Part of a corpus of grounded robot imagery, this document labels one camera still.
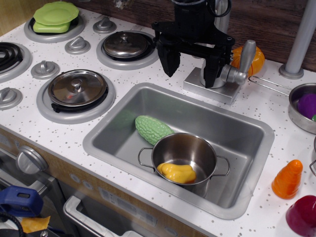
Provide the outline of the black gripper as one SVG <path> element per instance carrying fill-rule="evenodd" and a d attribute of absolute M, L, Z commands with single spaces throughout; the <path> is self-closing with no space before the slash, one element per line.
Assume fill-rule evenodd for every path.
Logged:
<path fill-rule="evenodd" d="M 205 58 L 203 79 L 206 88 L 220 88 L 222 61 L 230 63 L 235 39 L 216 27 L 215 21 L 226 21 L 232 2 L 225 0 L 173 0 L 174 20 L 155 22 L 154 41 L 164 72 L 172 77 L 180 64 L 180 53 Z"/>

